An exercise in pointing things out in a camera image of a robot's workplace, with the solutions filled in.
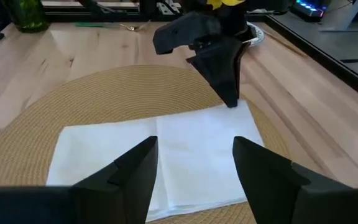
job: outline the light wood tabletop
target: light wood tabletop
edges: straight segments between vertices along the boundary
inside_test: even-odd
[[[155,54],[152,38],[161,25],[131,32],[56,23],[39,34],[9,25],[0,41],[0,132],[40,97],[94,72],[145,64],[194,70],[187,47]],[[358,187],[358,93],[351,87],[266,36],[242,59],[241,93],[280,131],[295,162]]]

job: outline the folded white napkin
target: folded white napkin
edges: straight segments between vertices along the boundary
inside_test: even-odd
[[[119,123],[65,127],[47,185],[73,185],[149,136],[158,136],[158,169],[147,221],[243,202],[232,156],[234,136],[262,145],[245,101]]]

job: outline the yellow robot part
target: yellow robot part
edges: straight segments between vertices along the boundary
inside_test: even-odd
[[[240,4],[246,0],[207,0],[206,3],[212,5],[213,10],[219,8],[222,6],[222,4],[225,4],[227,6],[235,6],[237,4]]]

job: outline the white cloth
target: white cloth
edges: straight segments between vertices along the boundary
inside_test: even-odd
[[[245,101],[205,110],[119,123],[65,127],[47,185],[73,185],[149,136],[158,136],[158,169],[147,221],[243,202],[232,144],[262,145]]]

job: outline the round woven placemat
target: round woven placemat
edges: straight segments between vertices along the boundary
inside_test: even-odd
[[[0,185],[45,185],[63,127],[200,110],[222,101],[201,75],[173,67],[131,66],[66,83],[21,113],[0,135]],[[267,148],[288,157],[283,139],[248,102]],[[255,223],[247,203],[153,223]]]

